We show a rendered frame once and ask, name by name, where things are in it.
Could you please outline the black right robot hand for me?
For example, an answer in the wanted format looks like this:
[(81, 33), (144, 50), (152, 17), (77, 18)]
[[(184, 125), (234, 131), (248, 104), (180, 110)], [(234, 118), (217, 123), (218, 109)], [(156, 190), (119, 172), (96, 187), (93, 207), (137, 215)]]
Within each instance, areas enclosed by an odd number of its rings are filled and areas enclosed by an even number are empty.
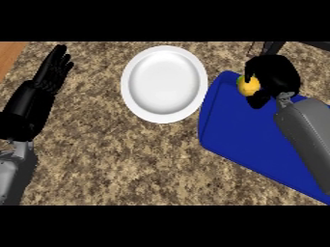
[(261, 89), (246, 97), (249, 106), (261, 109), (282, 93), (296, 95), (301, 90), (301, 76), (289, 59), (282, 55), (254, 57), (245, 64), (245, 82), (255, 76)]

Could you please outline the blue tray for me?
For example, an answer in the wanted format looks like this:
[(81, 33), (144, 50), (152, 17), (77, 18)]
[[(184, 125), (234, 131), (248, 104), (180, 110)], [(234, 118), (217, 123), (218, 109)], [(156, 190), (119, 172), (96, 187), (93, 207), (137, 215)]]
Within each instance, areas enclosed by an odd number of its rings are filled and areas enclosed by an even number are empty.
[(217, 77), (200, 107), (198, 137), (221, 157), (330, 205), (301, 157), (273, 121), (276, 102), (254, 110), (237, 91), (239, 73)]

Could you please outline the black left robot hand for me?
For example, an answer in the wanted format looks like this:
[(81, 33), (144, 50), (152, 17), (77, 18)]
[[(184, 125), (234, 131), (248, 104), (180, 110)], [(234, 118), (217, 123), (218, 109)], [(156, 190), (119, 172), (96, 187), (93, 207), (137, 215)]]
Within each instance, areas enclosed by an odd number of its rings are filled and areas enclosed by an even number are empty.
[(32, 79), (22, 82), (0, 112), (0, 139), (25, 142), (40, 134), (72, 67), (66, 46), (57, 44)]

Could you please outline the white round plate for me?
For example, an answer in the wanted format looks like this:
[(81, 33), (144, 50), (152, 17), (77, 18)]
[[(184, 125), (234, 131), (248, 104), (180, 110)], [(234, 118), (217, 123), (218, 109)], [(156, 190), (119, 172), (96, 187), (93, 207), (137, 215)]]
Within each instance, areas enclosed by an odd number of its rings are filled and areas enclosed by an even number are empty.
[(152, 123), (169, 124), (186, 119), (200, 107), (206, 91), (206, 69), (198, 57), (177, 46), (146, 49), (124, 68), (125, 105)]

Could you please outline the yellow lemon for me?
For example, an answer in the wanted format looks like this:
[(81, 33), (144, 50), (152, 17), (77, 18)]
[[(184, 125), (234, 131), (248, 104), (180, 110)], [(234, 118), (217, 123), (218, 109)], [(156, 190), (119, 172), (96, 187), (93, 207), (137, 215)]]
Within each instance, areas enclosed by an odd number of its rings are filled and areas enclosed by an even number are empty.
[(251, 77), (249, 82), (245, 82), (245, 76), (240, 75), (236, 79), (237, 91), (243, 96), (251, 96), (261, 90), (261, 83), (255, 76)]

